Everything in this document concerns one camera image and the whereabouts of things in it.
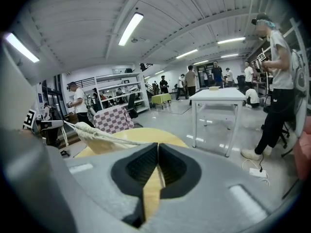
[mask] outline yellow table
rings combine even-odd
[[[130,129],[114,133],[113,136],[120,139],[127,139],[137,142],[168,143],[180,147],[188,147],[182,140],[180,140],[175,135],[158,129]],[[90,155],[96,155],[96,153],[94,153],[89,147],[86,147],[81,153],[76,155],[76,157],[84,157]],[[157,210],[160,201],[160,190],[164,186],[165,183],[162,177],[161,169],[159,166],[157,166],[143,189],[143,201],[146,220]]]
[[[172,100],[172,98],[171,98],[171,95],[169,93],[162,93],[162,94],[155,95],[155,96],[151,97],[151,103],[161,104],[162,108],[163,108],[163,103],[165,101],[171,101],[171,100]]]

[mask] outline fluorescent light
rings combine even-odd
[[[162,71],[159,71],[159,72],[156,72],[156,73],[155,73],[155,75],[156,75],[156,74],[158,74],[158,73],[161,73],[161,72],[164,72],[164,70],[162,70]]]
[[[238,56],[238,55],[239,55],[238,53],[229,54],[229,55],[224,55],[224,56],[222,56],[221,58],[228,58],[228,57],[233,57],[233,56]]]
[[[232,41],[243,41],[243,40],[245,40],[245,37],[234,38],[234,39],[225,40],[225,41],[219,41],[217,43],[218,44],[223,44],[223,43],[228,43],[228,42],[232,42]]]
[[[205,63],[205,62],[208,62],[208,60],[204,60],[204,61],[200,61],[198,63],[194,63],[194,65],[202,64],[202,63]]]
[[[192,51],[190,51],[190,52],[186,52],[186,53],[184,53],[184,54],[182,54],[182,55],[177,56],[176,59],[179,59],[179,58],[181,58],[181,57],[184,57],[184,56],[186,56],[186,55],[188,55],[188,54],[191,54],[191,53],[197,52],[197,51],[198,51],[198,49],[192,50]]]
[[[9,33],[5,38],[7,42],[9,42],[14,48],[24,54],[28,59],[30,59],[33,63],[39,61],[37,57],[35,57],[12,33]]]
[[[137,25],[140,23],[140,21],[144,18],[144,16],[140,13],[135,13],[133,15],[132,20],[130,21],[130,23],[127,25],[121,40],[119,41],[119,45],[120,46],[124,46],[128,40],[128,38],[130,38],[131,34],[133,33],[134,29],[137,27]]]

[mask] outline person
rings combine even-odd
[[[156,94],[160,94],[159,85],[157,84],[156,81],[155,81],[155,88],[156,88]]]
[[[122,95],[122,90],[121,90],[121,88],[118,88],[117,89],[117,96],[121,96]],[[118,98],[118,104],[123,104],[124,102],[123,102],[123,97],[121,97],[121,98]]]
[[[261,66],[273,74],[271,106],[264,122],[261,140],[254,150],[242,150],[241,154],[251,160],[261,159],[261,154],[269,155],[281,135],[285,121],[294,119],[294,84],[291,75],[291,50],[283,35],[265,13],[259,13],[252,20],[260,36],[270,41],[271,61],[263,61]]]
[[[186,99],[188,99],[187,93],[186,93],[186,91],[184,89],[184,81],[185,81],[185,75],[181,74],[178,77],[176,100],[179,100],[180,91],[182,91],[185,94]]]
[[[204,78],[205,87],[208,87],[208,77],[207,77],[207,69],[206,68],[204,69],[204,72],[203,72],[203,78]]]
[[[69,84],[69,91],[74,92],[73,102],[68,104],[68,107],[74,107],[74,110],[78,116],[79,122],[85,122],[90,127],[95,128],[94,125],[88,120],[87,107],[84,103],[85,95],[84,91],[77,86],[75,82]]]
[[[218,66],[218,61],[214,61],[214,67],[212,68],[212,74],[214,74],[214,80],[216,82],[216,86],[220,86],[220,88],[224,87],[223,84],[223,70],[221,67]]]
[[[245,61],[245,85],[253,88],[253,78],[254,78],[254,71],[253,69],[249,66],[248,60]]]
[[[51,113],[50,113],[51,107],[48,105],[48,103],[44,104],[44,120],[49,121],[52,119]]]
[[[170,87],[167,83],[167,81],[165,80],[165,76],[161,76],[161,81],[160,81],[160,88],[161,88],[161,92],[162,93],[168,93],[169,90],[168,90],[168,87]]]
[[[188,72],[185,75],[185,84],[188,88],[189,97],[195,94],[195,79],[198,74],[193,70],[193,66],[188,66]]]
[[[256,108],[259,106],[259,97],[257,92],[249,88],[248,86],[245,87],[246,93],[245,96],[247,98],[246,107],[248,108]]]
[[[228,67],[225,70],[227,71],[226,76],[227,76],[228,85],[229,87],[232,87],[233,86],[233,73]]]

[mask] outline black pants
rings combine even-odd
[[[264,122],[262,137],[255,148],[256,154],[262,154],[268,145],[272,148],[275,147],[284,122],[294,119],[294,99],[294,90],[273,90],[271,106]]]
[[[256,108],[256,107],[259,106],[259,103],[251,103],[251,98],[250,97],[248,97],[248,99],[247,99],[247,104],[251,105],[252,108]]]
[[[194,94],[195,94],[195,86],[190,86],[190,87],[188,87],[188,92],[189,92],[189,97],[191,97],[192,95],[194,95]]]
[[[224,84],[222,81],[216,81],[216,86],[220,86],[220,88],[223,88]]]
[[[184,89],[183,87],[181,87],[181,88],[178,87],[178,88],[177,88],[177,96],[176,96],[176,99],[179,98],[180,91],[182,91],[182,92],[184,93],[185,97],[187,98],[187,93],[186,93],[185,89]]]
[[[252,82],[245,82],[245,86],[248,86],[249,88],[253,89]]]
[[[80,112],[77,113],[79,122],[85,122],[87,125],[91,126],[92,128],[95,128],[94,125],[88,120],[87,112]]]

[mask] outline electrical outlet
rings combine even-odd
[[[251,175],[259,177],[259,178],[267,178],[266,170],[262,170],[262,172],[260,172],[259,169],[257,169],[257,168],[250,168],[249,173]]]

